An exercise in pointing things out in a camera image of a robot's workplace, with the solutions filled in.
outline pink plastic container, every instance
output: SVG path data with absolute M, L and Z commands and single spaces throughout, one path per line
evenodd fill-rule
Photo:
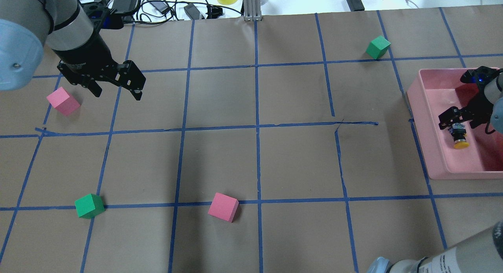
M 428 175 L 434 180 L 503 178 L 503 135 L 485 134 L 485 125 L 472 130 L 470 146 L 454 149 L 452 136 L 440 130 L 438 115 L 451 106 L 466 106 L 476 85 L 459 78 L 467 69 L 420 70 L 407 91 Z

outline pink cube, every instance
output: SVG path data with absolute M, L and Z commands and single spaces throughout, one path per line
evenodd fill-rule
M 208 214 L 232 223 L 238 205 L 237 199 L 217 192 L 211 202 Z
M 47 100 L 51 103 L 52 107 L 65 116 L 70 115 L 81 106 L 80 103 L 62 87 L 49 94 Z

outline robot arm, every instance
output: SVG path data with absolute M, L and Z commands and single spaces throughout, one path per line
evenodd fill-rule
M 99 35 L 113 13 L 102 3 L 84 8 L 77 0 L 0 0 L 0 90 L 26 85 L 47 43 L 61 58 L 58 69 L 71 84 L 99 97 L 102 89 L 96 81 L 106 81 L 128 89 L 139 101 L 144 75 L 131 60 L 115 62 Z
M 470 121 L 471 128 L 486 124 L 487 134 L 494 131 L 503 133 L 503 69 L 479 67 L 467 70 L 460 81 L 476 84 L 478 92 L 466 107 L 459 109 L 453 106 L 439 115 L 439 127 L 441 130 L 449 130 L 454 137 L 454 147 L 467 146 L 466 130 L 462 124 L 465 121 Z M 494 131 L 487 130 L 489 123 L 494 127 Z

